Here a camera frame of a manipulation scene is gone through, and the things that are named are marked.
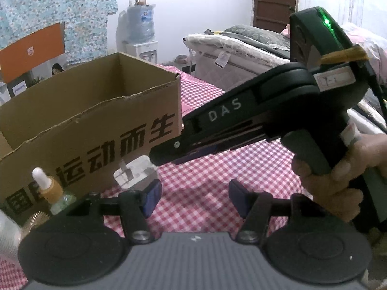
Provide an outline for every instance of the red checkered tablecloth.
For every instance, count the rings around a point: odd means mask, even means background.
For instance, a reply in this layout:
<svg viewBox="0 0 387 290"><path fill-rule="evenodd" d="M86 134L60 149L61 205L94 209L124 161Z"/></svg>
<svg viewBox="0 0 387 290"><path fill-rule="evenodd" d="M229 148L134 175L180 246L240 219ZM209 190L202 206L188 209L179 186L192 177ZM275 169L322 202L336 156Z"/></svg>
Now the red checkered tablecloth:
<svg viewBox="0 0 387 290"><path fill-rule="evenodd" d="M175 67L166 69L181 73L181 100L186 108L195 109L222 94L217 87L182 73ZM301 192L299 179L291 170L293 154L279 141L265 141L210 155L176 166L159 167L163 196L148 219L152 232L159 237L164 231L216 232L236 234L242 224L228 198L228 183L238 179L249 190L265 190L278 198L289 198ZM105 191L116 196L120 188ZM270 230L284 225L285 219L272 219ZM105 224L123 236L119 217L105 217ZM27 279L21 269L0 259L0 289L20 289Z"/></svg>

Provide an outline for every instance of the dropper bottle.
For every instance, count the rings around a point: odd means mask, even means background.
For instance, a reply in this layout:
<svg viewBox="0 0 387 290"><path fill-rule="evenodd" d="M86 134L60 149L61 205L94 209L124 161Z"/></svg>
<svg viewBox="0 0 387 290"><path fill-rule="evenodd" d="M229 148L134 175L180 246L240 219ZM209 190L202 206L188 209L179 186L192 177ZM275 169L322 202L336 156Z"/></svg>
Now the dropper bottle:
<svg viewBox="0 0 387 290"><path fill-rule="evenodd" d="M41 168L35 168L32 177L39 186L40 194L51 204L51 214L56 215L77 200L74 194L64 192L58 181L48 177Z"/></svg>

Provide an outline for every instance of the mattress tag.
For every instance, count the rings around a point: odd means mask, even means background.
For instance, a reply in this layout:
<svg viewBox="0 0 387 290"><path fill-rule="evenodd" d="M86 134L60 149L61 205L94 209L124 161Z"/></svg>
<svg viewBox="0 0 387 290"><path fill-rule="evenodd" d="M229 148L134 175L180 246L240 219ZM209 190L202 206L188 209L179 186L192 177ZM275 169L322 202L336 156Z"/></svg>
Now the mattress tag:
<svg viewBox="0 0 387 290"><path fill-rule="evenodd" d="M314 75L320 91L339 88L356 82L355 76L349 66L340 67Z"/></svg>
<svg viewBox="0 0 387 290"><path fill-rule="evenodd" d="M361 134L354 122L350 122L348 126L340 133L340 138L345 146L349 147L351 144L361 139Z"/></svg>
<svg viewBox="0 0 387 290"><path fill-rule="evenodd" d="M231 56L231 53L228 53L226 51L222 51L221 53L219 53L219 55L214 63L223 69L226 66L230 56Z"/></svg>

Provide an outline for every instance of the human hand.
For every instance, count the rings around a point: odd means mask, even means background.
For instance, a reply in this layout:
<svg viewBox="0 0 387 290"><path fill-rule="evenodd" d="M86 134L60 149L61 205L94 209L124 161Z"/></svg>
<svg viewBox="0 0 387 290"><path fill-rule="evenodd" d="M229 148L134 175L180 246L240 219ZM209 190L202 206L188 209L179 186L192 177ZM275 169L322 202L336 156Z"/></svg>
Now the human hand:
<svg viewBox="0 0 387 290"><path fill-rule="evenodd" d="M301 185L313 195L313 200L345 222L353 220L359 213L363 193L349 189L349 181L363 174L366 168L377 167L387 178L387 135L362 134L344 158L326 175L312 174L309 165L293 158L292 169L301 179Z"/></svg>

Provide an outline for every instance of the yellow tab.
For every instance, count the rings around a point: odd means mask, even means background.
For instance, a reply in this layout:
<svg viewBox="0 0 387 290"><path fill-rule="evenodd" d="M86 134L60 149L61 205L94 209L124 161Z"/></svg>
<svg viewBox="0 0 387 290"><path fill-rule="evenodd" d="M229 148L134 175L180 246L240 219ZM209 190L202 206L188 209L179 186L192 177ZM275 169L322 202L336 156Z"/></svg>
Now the yellow tab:
<svg viewBox="0 0 387 290"><path fill-rule="evenodd" d="M320 59L320 64L335 64L360 60L368 60L367 53L361 46L354 45L349 49L323 55Z"/></svg>

